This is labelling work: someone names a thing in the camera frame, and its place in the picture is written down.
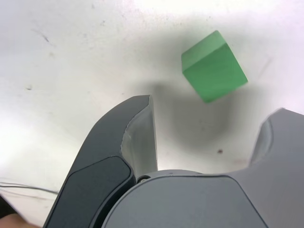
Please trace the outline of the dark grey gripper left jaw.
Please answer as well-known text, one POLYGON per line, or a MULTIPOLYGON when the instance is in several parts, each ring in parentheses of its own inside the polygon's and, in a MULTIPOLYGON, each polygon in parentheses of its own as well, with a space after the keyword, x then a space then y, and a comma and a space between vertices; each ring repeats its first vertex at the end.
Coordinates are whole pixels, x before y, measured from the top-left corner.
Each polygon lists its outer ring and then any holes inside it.
POLYGON ((131 97, 93 126, 44 227, 101 227, 114 204, 138 178, 157 169, 152 97, 131 97))

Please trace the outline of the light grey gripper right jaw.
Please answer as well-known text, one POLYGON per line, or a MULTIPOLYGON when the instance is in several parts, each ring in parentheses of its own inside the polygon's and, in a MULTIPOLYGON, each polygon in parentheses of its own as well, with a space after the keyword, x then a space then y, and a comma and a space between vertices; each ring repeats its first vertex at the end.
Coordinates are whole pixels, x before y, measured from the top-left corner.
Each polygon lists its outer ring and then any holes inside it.
POLYGON ((105 228, 301 228, 304 225, 304 117, 270 115, 250 165, 221 175, 158 176, 136 185, 105 228))

